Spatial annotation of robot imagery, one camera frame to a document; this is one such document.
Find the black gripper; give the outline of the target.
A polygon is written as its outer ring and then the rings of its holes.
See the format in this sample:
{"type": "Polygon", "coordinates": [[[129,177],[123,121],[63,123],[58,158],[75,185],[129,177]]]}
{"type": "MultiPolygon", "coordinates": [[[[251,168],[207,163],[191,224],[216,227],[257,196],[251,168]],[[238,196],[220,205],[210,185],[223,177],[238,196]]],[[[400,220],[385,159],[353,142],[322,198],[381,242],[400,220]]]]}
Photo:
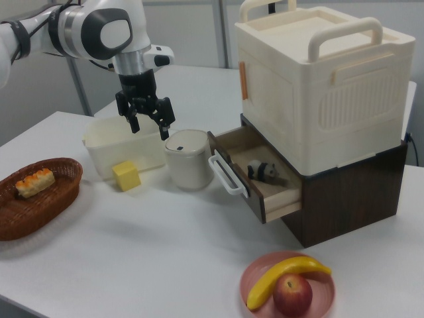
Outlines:
{"type": "Polygon", "coordinates": [[[140,130],[137,112],[148,115],[159,128],[160,138],[169,138],[168,129],[176,120],[168,97],[159,99],[156,96],[156,80],[154,71],[148,70],[137,75],[119,75],[122,90],[115,94],[120,116],[127,120],[132,133],[140,130]]]}

